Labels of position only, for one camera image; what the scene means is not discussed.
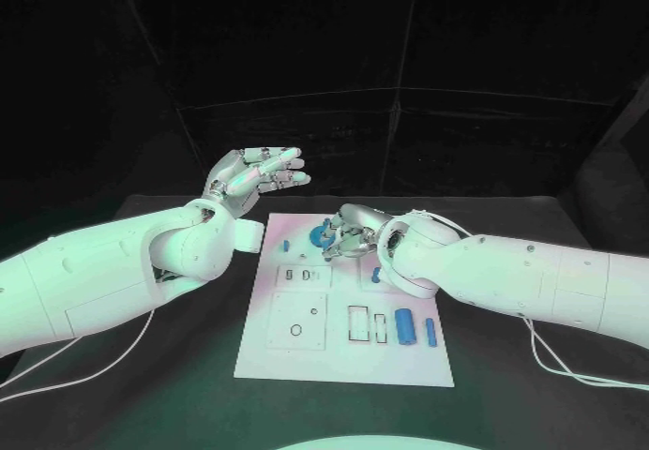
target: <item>white round object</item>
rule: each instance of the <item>white round object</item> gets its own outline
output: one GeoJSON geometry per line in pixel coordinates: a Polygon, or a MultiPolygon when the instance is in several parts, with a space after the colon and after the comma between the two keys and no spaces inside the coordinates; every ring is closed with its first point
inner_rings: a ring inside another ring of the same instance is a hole
{"type": "Polygon", "coordinates": [[[457,443],[431,441],[428,439],[408,438],[402,436],[340,436],[318,439],[282,447],[279,450],[476,450],[457,443]]]}

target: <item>dark table surface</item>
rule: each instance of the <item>dark table surface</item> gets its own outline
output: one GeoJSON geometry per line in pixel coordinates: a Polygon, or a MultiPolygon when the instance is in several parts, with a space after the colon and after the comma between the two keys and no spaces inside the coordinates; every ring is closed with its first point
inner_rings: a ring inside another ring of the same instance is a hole
{"type": "MultiPolygon", "coordinates": [[[[132,196],[116,217],[189,200],[132,196]]],[[[427,209],[471,233],[588,247],[549,197],[266,197],[246,218],[266,223],[269,212],[333,213],[344,203],[393,214],[427,209]]],[[[649,394],[549,374],[533,361],[523,322],[442,292],[454,388],[233,379],[256,260],[235,253],[225,274],[155,311],[138,346],[96,379],[0,404],[0,448],[266,450],[349,434],[416,436],[484,449],[649,448],[649,394]]],[[[141,316],[85,337],[0,397],[101,370],[144,321],[141,316]]],[[[649,351],[561,325],[539,323],[538,330],[572,370],[649,382],[649,351]]],[[[27,350],[14,373],[60,346],[27,350]]]]}

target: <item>white board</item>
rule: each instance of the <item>white board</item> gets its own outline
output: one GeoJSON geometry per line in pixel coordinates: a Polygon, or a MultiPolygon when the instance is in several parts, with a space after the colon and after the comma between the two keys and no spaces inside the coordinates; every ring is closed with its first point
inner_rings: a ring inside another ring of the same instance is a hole
{"type": "Polygon", "coordinates": [[[372,282],[375,254],[323,260],[308,234],[331,215],[269,214],[233,376],[452,387],[435,300],[372,282]],[[414,345],[399,345],[399,308],[412,311],[414,345]]]}

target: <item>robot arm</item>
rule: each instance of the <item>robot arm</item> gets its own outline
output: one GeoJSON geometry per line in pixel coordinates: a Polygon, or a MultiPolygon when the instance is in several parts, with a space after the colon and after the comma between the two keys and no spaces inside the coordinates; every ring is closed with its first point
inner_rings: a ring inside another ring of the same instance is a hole
{"type": "Polygon", "coordinates": [[[375,251],[380,280],[411,295],[431,298],[442,288],[476,307],[649,349],[647,259],[484,234],[461,238],[458,227],[434,218],[442,217],[390,217],[347,204],[323,233],[323,256],[375,251]]]}
{"type": "Polygon", "coordinates": [[[300,150],[232,150],[200,199],[50,237],[0,262],[0,357],[93,334],[203,286],[233,249],[258,252],[264,225],[239,219],[259,192],[304,185],[300,150]]]}

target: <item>small blue part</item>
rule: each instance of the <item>small blue part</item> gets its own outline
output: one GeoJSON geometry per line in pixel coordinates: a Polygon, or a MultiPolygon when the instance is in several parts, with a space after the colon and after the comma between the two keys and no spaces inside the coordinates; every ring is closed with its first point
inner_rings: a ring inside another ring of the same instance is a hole
{"type": "Polygon", "coordinates": [[[379,280],[379,271],[380,271],[380,268],[379,268],[379,267],[375,267],[375,271],[372,272],[372,282],[373,282],[373,283],[380,283],[380,280],[379,280]]]}
{"type": "Polygon", "coordinates": [[[328,239],[321,240],[321,234],[324,233],[324,230],[328,227],[328,222],[330,222],[330,220],[326,218],[321,225],[314,227],[308,234],[308,238],[311,239],[311,244],[318,248],[328,248],[328,246],[331,245],[331,243],[336,240],[336,235],[333,235],[328,239]]]}
{"type": "Polygon", "coordinates": [[[425,319],[425,330],[428,332],[428,346],[437,347],[437,337],[435,337],[435,323],[432,319],[425,319]]]}
{"type": "Polygon", "coordinates": [[[416,344],[415,324],[412,322],[412,311],[402,307],[395,311],[396,336],[401,345],[416,344]]]}

